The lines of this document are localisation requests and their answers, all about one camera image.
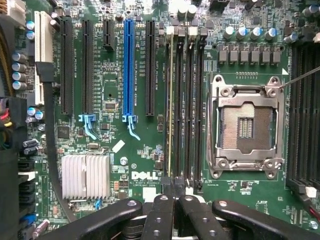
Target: cpu socket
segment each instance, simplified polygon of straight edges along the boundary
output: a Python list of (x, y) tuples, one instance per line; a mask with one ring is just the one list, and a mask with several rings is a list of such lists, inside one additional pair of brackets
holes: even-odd
[(266, 85), (211, 83), (206, 160), (218, 179), (223, 171), (264, 171), (274, 179), (284, 163), (284, 93), (273, 76)]

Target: red wire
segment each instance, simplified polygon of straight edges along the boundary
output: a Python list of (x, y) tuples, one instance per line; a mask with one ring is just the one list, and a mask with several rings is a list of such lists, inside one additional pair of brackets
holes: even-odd
[(9, 108), (6, 109), (5, 114), (2, 115), (2, 116), (0, 117), (0, 119), (1, 119), (1, 120), (4, 120), (4, 119), (6, 119), (7, 117), (9, 117)]

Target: white pci slot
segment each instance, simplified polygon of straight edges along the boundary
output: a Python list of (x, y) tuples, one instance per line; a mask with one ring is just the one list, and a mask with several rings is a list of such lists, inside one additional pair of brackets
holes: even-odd
[[(53, 28), (51, 17), (45, 11), (34, 12), (34, 60), (36, 62), (53, 62)], [(34, 75), (35, 104), (44, 105), (44, 89), (37, 73)]]

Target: motherboard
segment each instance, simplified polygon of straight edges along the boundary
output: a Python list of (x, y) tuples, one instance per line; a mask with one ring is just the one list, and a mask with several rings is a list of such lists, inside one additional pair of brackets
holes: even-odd
[[(20, 203), (35, 202), (35, 223), (53, 231), (70, 221), (59, 198), (81, 218), (154, 198), (174, 177), (208, 204), (320, 234), (319, 73), (282, 87), (320, 64), (318, 4), (25, 1), (10, 88), (27, 103), (19, 171), (34, 177)], [(39, 62), (53, 66), (50, 125)]]

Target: black cable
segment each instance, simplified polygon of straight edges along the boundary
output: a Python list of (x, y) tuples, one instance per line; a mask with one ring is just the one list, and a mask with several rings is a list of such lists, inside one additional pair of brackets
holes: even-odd
[(62, 197), (62, 187), (59, 181), (58, 155), (55, 139), (55, 106), (54, 106), (54, 66), (49, 62), (36, 62), (36, 71), (40, 81), (43, 83), (44, 112), (45, 112), (45, 139), (49, 177), (56, 198), (69, 222), (77, 220), (76, 216), (68, 206), (68, 202)]

